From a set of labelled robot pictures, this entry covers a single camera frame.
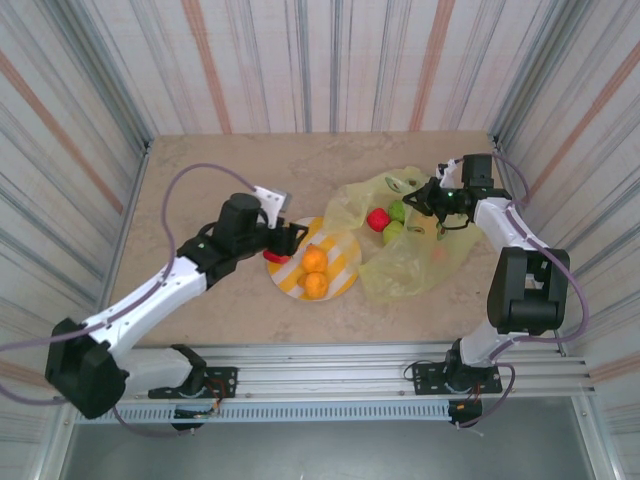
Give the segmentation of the pinkish red fruit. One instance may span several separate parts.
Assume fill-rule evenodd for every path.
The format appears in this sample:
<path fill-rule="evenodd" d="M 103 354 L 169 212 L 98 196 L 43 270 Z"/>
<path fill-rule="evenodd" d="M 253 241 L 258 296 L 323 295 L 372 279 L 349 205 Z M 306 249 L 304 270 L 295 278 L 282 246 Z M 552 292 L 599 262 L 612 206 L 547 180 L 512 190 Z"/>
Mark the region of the pinkish red fruit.
<path fill-rule="evenodd" d="M 381 233 L 391 223 L 391 217 L 385 209 L 376 208 L 368 214 L 366 223 L 371 230 Z"/>

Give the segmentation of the aluminium rail frame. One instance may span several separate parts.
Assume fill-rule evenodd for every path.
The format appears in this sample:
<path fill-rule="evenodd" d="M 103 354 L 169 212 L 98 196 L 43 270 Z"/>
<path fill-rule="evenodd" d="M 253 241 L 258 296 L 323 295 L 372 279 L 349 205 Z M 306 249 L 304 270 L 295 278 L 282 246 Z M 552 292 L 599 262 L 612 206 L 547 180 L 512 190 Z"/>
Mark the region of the aluminium rail frame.
<path fill-rule="evenodd" d="M 218 345 L 196 347 L 209 367 L 234 367 L 238 379 L 229 395 L 257 399 L 347 399 L 414 393 L 411 370 L 442 362 L 443 342 L 308 345 Z M 498 372 L 522 397 L 590 395 L 593 382 L 578 357 L 561 354 L 555 344 L 525 343 L 507 351 Z M 169 348 L 139 348 L 118 360 L 123 380 L 83 380 L 78 388 L 92 395 L 98 411 L 152 389 L 184 382 L 189 360 Z"/>

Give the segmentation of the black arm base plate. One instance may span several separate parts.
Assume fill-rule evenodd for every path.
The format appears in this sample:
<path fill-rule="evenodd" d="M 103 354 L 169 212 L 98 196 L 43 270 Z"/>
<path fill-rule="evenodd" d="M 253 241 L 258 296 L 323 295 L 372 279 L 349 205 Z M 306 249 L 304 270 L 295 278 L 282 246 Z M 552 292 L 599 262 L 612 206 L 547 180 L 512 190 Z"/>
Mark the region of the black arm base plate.
<path fill-rule="evenodd" d="M 412 366 L 416 395 L 494 394 L 503 391 L 498 368 L 469 367 L 464 364 L 419 363 Z"/>
<path fill-rule="evenodd" d="M 148 391 L 150 399 L 234 398 L 238 386 L 236 367 L 204 367 L 192 371 L 178 387 L 161 387 Z"/>

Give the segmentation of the black mount bracket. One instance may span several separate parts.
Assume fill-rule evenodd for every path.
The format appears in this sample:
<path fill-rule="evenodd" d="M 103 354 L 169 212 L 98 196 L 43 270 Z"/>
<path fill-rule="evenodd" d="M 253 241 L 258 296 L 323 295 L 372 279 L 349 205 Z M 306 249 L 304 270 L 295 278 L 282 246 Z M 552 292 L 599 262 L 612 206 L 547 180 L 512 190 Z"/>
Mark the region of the black mount bracket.
<path fill-rule="evenodd" d="M 176 408 L 171 426 L 178 432 L 197 430 L 204 425 L 205 411 Z"/>
<path fill-rule="evenodd" d="M 460 428 L 475 426 L 483 414 L 480 400 L 450 400 L 448 404 L 449 422 Z"/>

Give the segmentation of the yellow translucent plastic bag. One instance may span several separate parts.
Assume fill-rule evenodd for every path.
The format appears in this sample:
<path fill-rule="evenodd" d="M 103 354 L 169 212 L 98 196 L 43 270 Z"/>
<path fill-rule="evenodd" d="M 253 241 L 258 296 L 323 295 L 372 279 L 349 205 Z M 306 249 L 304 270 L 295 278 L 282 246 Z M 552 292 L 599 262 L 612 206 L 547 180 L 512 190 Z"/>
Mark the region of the yellow translucent plastic bag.
<path fill-rule="evenodd" d="M 465 215 L 450 216 L 444 224 L 416 210 L 404 224 L 404 231 L 388 245 L 382 232 L 369 228 L 368 214 L 376 209 L 387 211 L 394 200 L 422 187 L 430 176 L 416 167 L 393 169 L 369 180 L 340 187 L 328 202 L 324 229 L 330 233 L 350 231 L 359 241 L 362 261 L 358 277 L 367 297 L 388 303 L 423 293 L 455 273 L 467 260 L 482 231 L 467 224 Z M 434 262 L 437 247 L 447 250 L 448 259 Z"/>

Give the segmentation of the orange fruit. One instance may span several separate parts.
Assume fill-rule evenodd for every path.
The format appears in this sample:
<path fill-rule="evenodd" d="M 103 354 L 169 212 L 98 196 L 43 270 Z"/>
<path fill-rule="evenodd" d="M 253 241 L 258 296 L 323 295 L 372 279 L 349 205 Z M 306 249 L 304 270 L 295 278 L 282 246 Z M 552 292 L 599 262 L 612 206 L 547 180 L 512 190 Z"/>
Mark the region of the orange fruit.
<path fill-rule="evenodd" d="M 325 273 L 328 268 L 328 254 L 319 246 L 310 244 L 301 259 L 301 268 L 305 273 Z"/>
<path fill-rule="evenodd" d="M 303 299 L 320 300 L 327 295 L 329 280 L 322 272 L 311 272 L 298 278 L 298 286 L 303 290 Z"/>

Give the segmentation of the yellow white striped plate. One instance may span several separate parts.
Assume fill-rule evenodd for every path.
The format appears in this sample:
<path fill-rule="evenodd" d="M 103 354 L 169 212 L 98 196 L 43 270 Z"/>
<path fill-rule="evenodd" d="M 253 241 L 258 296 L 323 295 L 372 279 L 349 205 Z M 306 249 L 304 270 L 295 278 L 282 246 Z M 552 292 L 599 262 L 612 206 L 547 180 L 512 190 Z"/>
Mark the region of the yellow white striped plate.
<path fill-rule="evenodd" d="M 281 292 L 298 300 L 326 301 L 343 294 L 357 280 L 358 268 L 362 261 L 361 248 L 355 236 L 350 231 L 327 233 L 323 228 L 321 216 L 305 217 L 296 223 L 308 226 L 308 235 L 288 263 L 278 265 L 266 262 L 272 282 Z M 306 274 L 300 262 L 310 244 L 319 246 L 328 254 L 328 268 L 324 274 L 329 280 L 329 290 L 320 300 L 303 299 L 303 290 L 298 286 L 298 278 Z"/>

